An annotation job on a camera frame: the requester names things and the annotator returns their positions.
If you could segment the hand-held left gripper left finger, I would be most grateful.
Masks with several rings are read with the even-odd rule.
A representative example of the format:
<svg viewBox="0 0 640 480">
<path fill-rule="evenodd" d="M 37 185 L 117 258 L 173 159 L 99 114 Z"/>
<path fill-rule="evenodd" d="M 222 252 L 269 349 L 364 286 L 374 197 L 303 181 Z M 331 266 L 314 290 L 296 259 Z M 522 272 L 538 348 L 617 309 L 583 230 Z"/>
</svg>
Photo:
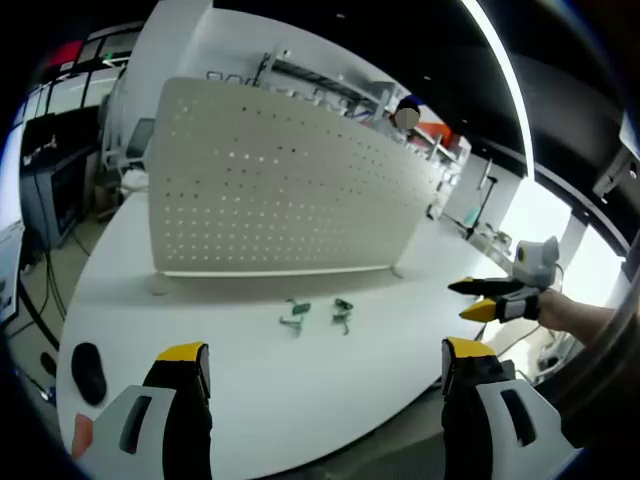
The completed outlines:
<svg viewBox="0 0 640 480">
<path fill-rule="evenodd" d="M 165 350 L 93 422 L 79 466 L 90 479 L 210 479 L 210 398 L 209 346 Z"/>
</svg>

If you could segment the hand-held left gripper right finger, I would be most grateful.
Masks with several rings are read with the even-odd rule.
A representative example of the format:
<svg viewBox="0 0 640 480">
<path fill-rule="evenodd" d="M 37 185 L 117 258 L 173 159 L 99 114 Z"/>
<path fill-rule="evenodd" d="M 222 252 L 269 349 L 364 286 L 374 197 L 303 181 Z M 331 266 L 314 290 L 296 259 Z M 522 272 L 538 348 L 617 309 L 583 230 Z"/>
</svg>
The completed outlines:
<svg viewBox="0 0 640 480">
<path fill-rule="evenodd" d="M 442 341 L 446 479 L 557 479 L 570 442 L 556 409 L 482 342 Z"/>
</svg>

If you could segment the person's right hand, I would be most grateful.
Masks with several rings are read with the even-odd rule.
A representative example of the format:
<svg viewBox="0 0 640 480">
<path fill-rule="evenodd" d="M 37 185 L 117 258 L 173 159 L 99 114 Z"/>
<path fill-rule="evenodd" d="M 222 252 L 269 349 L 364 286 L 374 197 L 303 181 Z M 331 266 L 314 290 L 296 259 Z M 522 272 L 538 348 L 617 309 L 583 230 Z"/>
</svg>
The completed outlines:
<svg viewBox="0 0 640 480">
<path fill-rule="evenodd" d="M 549 330 L 563 331 L 565 310 L 571 307 L 572 301 L 555 290 L 546 290 L 540 294 L 538 304 L 538 323 Z"/>
</svg>

